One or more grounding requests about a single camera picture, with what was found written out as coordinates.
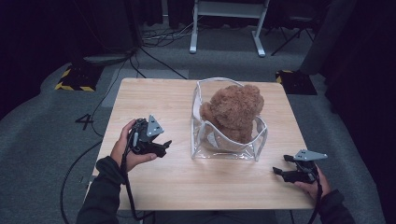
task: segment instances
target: white table leg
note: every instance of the white table leg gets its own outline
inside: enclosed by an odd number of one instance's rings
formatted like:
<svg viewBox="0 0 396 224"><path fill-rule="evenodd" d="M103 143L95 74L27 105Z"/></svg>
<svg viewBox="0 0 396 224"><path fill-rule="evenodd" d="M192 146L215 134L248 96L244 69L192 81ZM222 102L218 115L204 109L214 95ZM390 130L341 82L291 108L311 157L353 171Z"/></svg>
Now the white table leg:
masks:
<svg viewBox="0 0 396 224"><path fill-rule="evenodd" d="M197 26L198 26L198 0L195 0L193 26L192 26L191 43L190 43L190 53L197 52L197 38L198 38Z"/></svg>
<svg viewBox="0 0 396 224"><path fill-rule="evenodd" d="M259 24L257 24L257 30L251 32L260 57L265 57L265 51L264 48L262 47L262 42L260 41L260 31L262 30L262 23L264 22L266 12L267 12L267 7L264 7L262 9L262 15L260 16L259 19Z"/></svg>

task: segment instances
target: hazard tape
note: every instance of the hazard tape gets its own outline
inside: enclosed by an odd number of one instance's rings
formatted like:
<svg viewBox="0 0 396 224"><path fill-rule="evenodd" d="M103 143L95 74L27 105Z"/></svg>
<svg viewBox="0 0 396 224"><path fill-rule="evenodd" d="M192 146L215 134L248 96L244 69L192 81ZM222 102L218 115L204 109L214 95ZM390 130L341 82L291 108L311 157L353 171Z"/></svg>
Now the hazard tape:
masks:
<svg viewBox="0 0 396 224"><path fill-rule="evenodd" d="M275 74L276 82L279 83L279 84L282 84L282 77L281 77L280 73L293 73L293 71L281 70L281 71L277 71L276 72L276 74Z"/></svg>
<svg viewBox="0 0 396 224"><path fill-rule="evenodd" d="M66 71L59 79L58 84L55 86L55 90L65 90L65 91L96 91L95 87L90 86L77 86L77 85L64 85L64 80L68 78L71 68L67 68Z"/></svg>

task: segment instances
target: black sleeve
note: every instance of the black sleeve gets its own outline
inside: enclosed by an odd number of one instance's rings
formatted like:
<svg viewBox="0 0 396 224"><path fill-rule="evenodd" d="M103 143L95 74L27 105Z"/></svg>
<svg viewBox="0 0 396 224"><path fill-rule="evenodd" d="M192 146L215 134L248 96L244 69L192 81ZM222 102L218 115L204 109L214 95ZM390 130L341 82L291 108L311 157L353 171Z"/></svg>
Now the black sleeve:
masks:
<svg viewBox="0 0 396 224"><path fill-rule="evenodd" d="M343 205L343 200L344 195L338 190L334 190L322 198L319 214L323 224L355 223L353 216Z"/></svg>
<svg viewBox="0 0 396 224"><path fill-rule="evenodd" d="M120 168L107 156L96 163L96 169L99 176L91 183L77 223L119 223L120 185L124 183Z"/></svg>

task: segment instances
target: wire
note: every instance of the wire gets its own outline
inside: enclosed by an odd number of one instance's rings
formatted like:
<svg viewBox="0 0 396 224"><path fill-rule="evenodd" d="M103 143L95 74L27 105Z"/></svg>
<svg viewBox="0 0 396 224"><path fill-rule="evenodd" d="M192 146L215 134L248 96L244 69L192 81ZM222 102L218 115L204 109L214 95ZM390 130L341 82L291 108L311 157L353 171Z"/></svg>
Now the wire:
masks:
<svg viewBox="0 0 396 224"><path fill-rule="evenodd" d="M294 222L294 216L293 216L293 211L289 210L290 213L290 218L291 218L291 224L295 224Z"/></svg>
<svg viewBox="0 0 396 224"><path fill-rule="evenodd" d="M129 145L131 144L131 141L134 138L134 132L136 132L137 129L138 129L138 126L135 125L129 134L124 153L122 154L120 170L121 170L121 174L125 180L125 188L128 193L129 203L131 205L132 216L134 217L134 220L139 221L139 220L145 219L146 217L152 216L154 214L154 212L145 214L142 217L137 216L136 209L134 207L134 196L132 195L132 192L131 192L131 183L129 182L128 171L126 170L126 167L127 167L126 157L128 156L128 153L131 152L131 149L129 149Z"/></svg>
<svg viewBox="0 0 396 224"><path fill-rule="evenodd" d="M123 63L122 63L122 66L120 67L119 72L117 73L117 76L116 76L116 78L114 79L113 83L111 83L110 88L108 88L108 91L107 91L106 95L102 98L102 100L99 102L99 104L98 104L98 105L96 106L96 108L93 110L92 116L91 116L92 120L93 120L93 116L95 115L96 110L98 109L99 105L106 99L106 97L107 97L108 94L110 93L111 89L113 88L114 83L116 83L117 79L119 78L120 71L121 71L122 67L125 65L126 61L128 61L128 58L124 59L124 61L123 61ZM91 123L91 127L92 127L93 131L94 131L97 135L103 137L102 134L98 133L98 132L95 130L95 128L93 127L93 122Z"/></svg>
<svg viewBox="0 0 396 224"><path fill-rule="evenodd" d="M134 65L132 64L132 60L131 58L129 58L129 63L131 64L132 68L137 72L137 74L140 74L140 76L142 76L143 78L147 78L145 75L143 75L137 68L134 67Z"/></svg>
<svg viewBox="0 0 396 224"><path fill-rule="evenodd" d="M183 29L179 30L179 31L174 31L172 33L169 34L164 34L168 29L165 29L163 31L163 33L161 35L157 35L156 31L150 31L150 32L154 32L155 35L152 36L148 36L148 37L144 37L143 40L152 40L152 39L158 39L156 44L151 44L151 43L145 43L143 46L147 47L147 48L155 48L155 47L165 47L168 46L170 44L172 44L173 42L175 42L175 40L179 40L181 38L183 38L186 35L191 35L192 34L192 26L193 26L193 22L190 23L189 25L187 25L186 27L184 27ZM160 45L164 40L168 40L169 42L163 45Z"/></svg>
<svg viewBox="0 0 396 224"><path fill-rule="evenodd" d="M74 162L73 164L70 166L69 170L66 173L66 176L64 177L64 182L62 183L62 187L61 187L61 196L60 196L60 206L61 206L61 213L62 213L62 218L64 219L64 223L68 224L69 221L67 220L67 216L66 213L64 212L64 186L66 185L66 181L67 181L67 177L69 177L70 172L73 170L74 166L77 164L77 162L83 157L85 156L85 154L87 154L89 151L91 151L93 148L97 147L99 144L102 143L102 140L100 140L98 143L96 143L95 145L93 145L92 147L88 148L87 150L85 150Z"/></svg>
<svg viewBox="0 0 396 224"><path fill-rule="evenodd" d="M139 62L139 60L137 60L137 53L136 53L136 55L134 56L134 58L136 59L136 62L137 62L137 69L139 69L139 67L140 67L140 62Z"/></svg>
<svg viewBox="0 0 396 224"><path fill-rule="evenodd" d="M154 58L151 54L149 54L147 51L145 51L143 48L141 48L143 50L143 52L145 52L150 58L154 59L155 61L165 65L166 67L168 67L169 69L171 69L172 71L174 71L176 74L178 74L180 77L187 79L186 77L184 77L183 75L181 75L178 71L176 71L175 69L173 69L172 67L170 67L168 64L161 62L160 60Z"/></svg>
<svg viewBox="0 0 396 224"><path fill-rule="evenodd" d="M312 171L310 172L310 174L311 174L312 176L314 176L315 179L317 180L317 183L318 183L318 193L317 193L317 202L316 202L316 204L315 204L315 209L314 209L314 212L312 213L311 218L310 218L309 221L308 221L308 224L312 224L312 223L314 222L314 220L315 220L315 217L316 217L317 214L318 214L318 211L319 211L319 208L320 208L320 199L321 199L321 195L322 195L322 193L323 193L323 188L322 188L322 186L320 185L320 178L319 178L319 175L315 175Z"/></svg>

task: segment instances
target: yellow and black tape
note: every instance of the yellow and black tape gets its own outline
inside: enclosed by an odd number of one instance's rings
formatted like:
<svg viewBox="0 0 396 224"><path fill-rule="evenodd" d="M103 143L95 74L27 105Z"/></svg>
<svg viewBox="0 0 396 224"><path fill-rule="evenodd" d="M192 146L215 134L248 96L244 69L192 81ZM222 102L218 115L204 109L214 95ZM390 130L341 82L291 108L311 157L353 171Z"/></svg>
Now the yellow and black tape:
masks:
<svg viewBox="0 0 396 224"><path fill-rule="evenodd" d="M66 71L61 76L61 79L59 79L58 84L55 86L55 90L66 90L66 91L96 91L96 88L94 86L87 86L87 85L70 85L70 84L65 84L65 81L70 78L70 71L71 68L68 67Z"/></svg>
<svg viewBox="0 0 396 224"><path fill-rule="evenodd" d="M277 71L275 74L275 78L276 78L276 82L279 84L282 84L282 76L280 74L284 74L284 73L293 73L293 71L290 70L281 70L281 71Z"/></svg>

